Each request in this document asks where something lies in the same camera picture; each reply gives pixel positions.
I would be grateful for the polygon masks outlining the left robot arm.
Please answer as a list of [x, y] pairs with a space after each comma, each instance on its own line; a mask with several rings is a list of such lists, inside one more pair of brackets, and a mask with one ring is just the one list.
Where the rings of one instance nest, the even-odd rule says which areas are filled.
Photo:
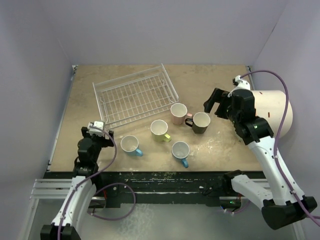
[[114, 132], [106, 132], [104, 122], [94, 121], [82, 127], [81, 133], [83, 138], [77, 144], [71, 186], [51, 224], [41, 228], [41, 240], [80, 240], [83, 218], [91, 199], [103, 191], [97, 161], [103, 148], [115, 146]]

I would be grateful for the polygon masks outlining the pink mug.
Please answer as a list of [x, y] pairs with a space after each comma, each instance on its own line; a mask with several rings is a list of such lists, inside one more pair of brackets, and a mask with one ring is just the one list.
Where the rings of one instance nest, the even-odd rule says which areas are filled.
[[188, 113], [187, 107], [182, 103], [175, 103], [170, 108], [171, 121], [174, 125], [181, 125], [186, 118], [192, 118], [193, 115]]

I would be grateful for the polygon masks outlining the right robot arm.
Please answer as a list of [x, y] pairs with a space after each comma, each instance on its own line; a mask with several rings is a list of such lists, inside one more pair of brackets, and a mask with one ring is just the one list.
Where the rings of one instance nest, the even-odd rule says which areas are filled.
[[290, 175], [269, 123], [256, 114], [252, 91], [228, 92], [215, 88], [203, 104], [205, 113], [211, 112], [214, 103], [219, 104], [215, 115], [233, 123], [236, 134], [257, 158], [270, 187], [266, 190], [242, 171], [235, 170], [224, 174], [223, 192], [228, 196], [236, 193], [245, 196], [261, 210], [263, 219], [273, 230], [309, 217], [318, 204], [314, 197], [305, 195]]

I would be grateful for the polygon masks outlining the yellow-green mug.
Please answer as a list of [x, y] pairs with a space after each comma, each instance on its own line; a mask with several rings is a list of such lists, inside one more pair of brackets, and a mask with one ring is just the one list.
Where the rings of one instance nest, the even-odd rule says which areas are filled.
[[150, 125], [150, 131], [152, 138], [156, 142], [169, 143], [172, 140], [171, 136], [168, 134], [168, 124], [162, 119], [154, 120]]

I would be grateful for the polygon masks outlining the black mug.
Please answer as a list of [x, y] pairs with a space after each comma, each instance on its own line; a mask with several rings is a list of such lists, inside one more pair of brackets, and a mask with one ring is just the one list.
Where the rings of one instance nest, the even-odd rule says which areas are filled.
[[191, 118], [184, 120], [185, 124], [192, 128], [195, 134], [204, 134], [211, 123], [210, 116], [205, 112], [198, 112]]

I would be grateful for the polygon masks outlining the light blue mug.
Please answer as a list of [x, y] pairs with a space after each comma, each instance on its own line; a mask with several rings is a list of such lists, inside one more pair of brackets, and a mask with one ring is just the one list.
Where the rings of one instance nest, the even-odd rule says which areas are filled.
[[139, 148], [139, 140], [133, 135], [124, 136], [120, 141], [120, 147], [129, 156], [143, 156], [143, 152]]

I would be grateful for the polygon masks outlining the dark blue mug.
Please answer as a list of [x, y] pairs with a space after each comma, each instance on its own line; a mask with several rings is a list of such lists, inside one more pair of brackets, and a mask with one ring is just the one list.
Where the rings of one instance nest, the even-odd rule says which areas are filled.
[[184, 168], [188, 168], [187, 157], [190, 154], [190, 147], [184, 141], [177, 141], [172, 145], [171, 154], [176, 161], [182, 164]]

